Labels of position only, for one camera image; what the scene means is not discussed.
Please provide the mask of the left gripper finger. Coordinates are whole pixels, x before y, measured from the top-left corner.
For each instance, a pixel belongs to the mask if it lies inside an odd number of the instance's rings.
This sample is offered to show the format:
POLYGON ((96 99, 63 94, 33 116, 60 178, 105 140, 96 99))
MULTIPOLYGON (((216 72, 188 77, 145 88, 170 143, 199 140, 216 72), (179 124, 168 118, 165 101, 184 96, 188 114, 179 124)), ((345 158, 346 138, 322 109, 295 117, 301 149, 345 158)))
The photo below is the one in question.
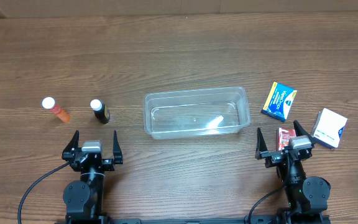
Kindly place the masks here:
POLYGON ((79 135, 80 135, 79 130, 76 130, 72 139, 67 144, 67 146, 64 148, 63 152, 70 152, 73 148, 75 149, 78 147, 79 135))
POLYGON ((118 143, 116 131, 114 131, 114 135, 113 135, 113 156, 115 159, 122 159, 122 151, 118 143))

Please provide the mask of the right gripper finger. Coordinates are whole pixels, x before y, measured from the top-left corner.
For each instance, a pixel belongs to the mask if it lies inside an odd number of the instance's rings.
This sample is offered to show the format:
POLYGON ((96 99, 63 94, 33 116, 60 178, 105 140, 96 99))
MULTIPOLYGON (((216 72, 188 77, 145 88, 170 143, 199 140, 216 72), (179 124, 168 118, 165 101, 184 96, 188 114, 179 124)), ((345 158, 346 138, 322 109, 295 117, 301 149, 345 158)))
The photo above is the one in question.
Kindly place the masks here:
POLYGON ((260 128, 257 128, 257 145, 256 145, 256 153, 265 153, 267 152, 267 146, 260 128))
POLYGON ((297 137, 306 136, 312 144, 315 143, 315 139, 308 132, 306 132, 306 130, 301 126, 301 124, 297 120, 294 120, 293 125, 297 137))

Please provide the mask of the red white box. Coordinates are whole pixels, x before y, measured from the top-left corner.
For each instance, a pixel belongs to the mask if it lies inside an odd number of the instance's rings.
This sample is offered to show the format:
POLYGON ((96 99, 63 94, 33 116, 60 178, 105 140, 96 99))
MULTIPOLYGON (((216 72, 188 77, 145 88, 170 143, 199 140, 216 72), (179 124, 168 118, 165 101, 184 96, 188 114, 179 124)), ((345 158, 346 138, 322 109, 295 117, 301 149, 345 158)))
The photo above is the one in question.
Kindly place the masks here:
POLYGON ((276 131, 276 150, 281 151, 288 146, 289 140, 296 137, 294 129, 278 128, 276 131))

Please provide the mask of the white blue box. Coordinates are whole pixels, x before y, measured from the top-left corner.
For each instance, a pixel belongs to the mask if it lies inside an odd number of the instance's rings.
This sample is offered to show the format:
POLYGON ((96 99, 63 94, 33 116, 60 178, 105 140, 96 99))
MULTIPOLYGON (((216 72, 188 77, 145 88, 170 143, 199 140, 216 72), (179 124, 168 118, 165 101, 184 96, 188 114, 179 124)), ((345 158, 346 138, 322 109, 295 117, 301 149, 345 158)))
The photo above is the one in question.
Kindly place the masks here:
POLYGON ((337 148, 346 123, 346 117, 323 108, 318 113, 311 136, 329 149, 337 148))

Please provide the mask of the blue yellow VapoDrops box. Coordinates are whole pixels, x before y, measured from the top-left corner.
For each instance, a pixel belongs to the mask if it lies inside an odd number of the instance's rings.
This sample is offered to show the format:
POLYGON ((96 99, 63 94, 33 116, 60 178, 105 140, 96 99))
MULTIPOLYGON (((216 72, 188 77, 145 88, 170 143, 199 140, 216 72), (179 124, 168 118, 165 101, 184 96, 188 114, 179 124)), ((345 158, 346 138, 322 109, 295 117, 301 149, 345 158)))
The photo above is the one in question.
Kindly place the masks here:
POLYGON ((297 92, 286 85, 273 82, 261 113, 286 121, 297 92))

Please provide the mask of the dark bottle white cap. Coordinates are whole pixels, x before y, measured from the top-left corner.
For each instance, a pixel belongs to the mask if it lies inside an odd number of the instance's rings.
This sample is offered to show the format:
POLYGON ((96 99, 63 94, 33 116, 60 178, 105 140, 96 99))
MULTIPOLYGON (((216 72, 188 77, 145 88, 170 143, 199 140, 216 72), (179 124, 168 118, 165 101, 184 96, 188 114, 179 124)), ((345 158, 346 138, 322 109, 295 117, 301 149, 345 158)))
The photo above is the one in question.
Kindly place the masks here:
POLYGON ((102 123, 107 124, 110 120, 110 112, 108 107, 98 99, 93 99, 90 102, 90 107, 94 111, 95 117, 102 123))

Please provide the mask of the orange tube white cap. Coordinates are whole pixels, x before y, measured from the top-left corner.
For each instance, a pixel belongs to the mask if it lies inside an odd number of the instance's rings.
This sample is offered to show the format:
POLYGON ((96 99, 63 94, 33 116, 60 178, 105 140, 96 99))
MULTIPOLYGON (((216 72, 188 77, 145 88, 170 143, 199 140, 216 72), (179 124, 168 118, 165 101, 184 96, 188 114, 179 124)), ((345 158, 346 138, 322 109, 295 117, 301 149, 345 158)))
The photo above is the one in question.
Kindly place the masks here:
POLYGON ((54 98, 48 96, 42 100, 42 106, 44 109, 51 111, 56 117, 62 120, 64 123, 70 121, 70 115, 60 106, 57 105, 54 98))

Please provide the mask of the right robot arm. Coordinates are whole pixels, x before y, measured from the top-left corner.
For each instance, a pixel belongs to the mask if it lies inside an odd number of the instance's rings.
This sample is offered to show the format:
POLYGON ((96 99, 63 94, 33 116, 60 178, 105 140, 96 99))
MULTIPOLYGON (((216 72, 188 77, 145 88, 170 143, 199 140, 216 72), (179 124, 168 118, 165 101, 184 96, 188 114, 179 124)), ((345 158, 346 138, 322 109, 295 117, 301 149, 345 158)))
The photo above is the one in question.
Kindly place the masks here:
POLYGON ((251 208, 245 223, 276 224, 323 224, 330 223, 329 216, 323 212, 328 209, 330 183, 317 176, 307 177, 302 161, 312 156, 315 139, 308 134, 299 122, 293 122, 296 136, 281 151, 269 151, 261 129, 257 130, 255 158, 265 161, 266 168, 274 167, 282 181, 281 187, 259 199, 251 208), (279 208, 274 215, 255 215, 254 210, 266 198, 284 190, 288 207, 279 208))

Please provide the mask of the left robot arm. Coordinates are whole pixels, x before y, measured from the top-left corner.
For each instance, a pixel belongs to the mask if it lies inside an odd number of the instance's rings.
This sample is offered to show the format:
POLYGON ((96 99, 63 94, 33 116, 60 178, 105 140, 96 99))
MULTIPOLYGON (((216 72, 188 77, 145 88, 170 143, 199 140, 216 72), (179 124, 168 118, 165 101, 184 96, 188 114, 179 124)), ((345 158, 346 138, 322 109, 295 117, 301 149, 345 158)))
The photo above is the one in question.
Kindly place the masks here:
POLYGON ((86 141, 80 147, 79 131, 62 151, 62 159, 75 171, 80 172, 80 180, 69 183, 63 191, 66 204, 66 223, 111 223, 112 218, 103 212, 105 173, 114 171, 123 163, 123 156, 113 134, 113 156, 103 158, 101 141, 86 141))

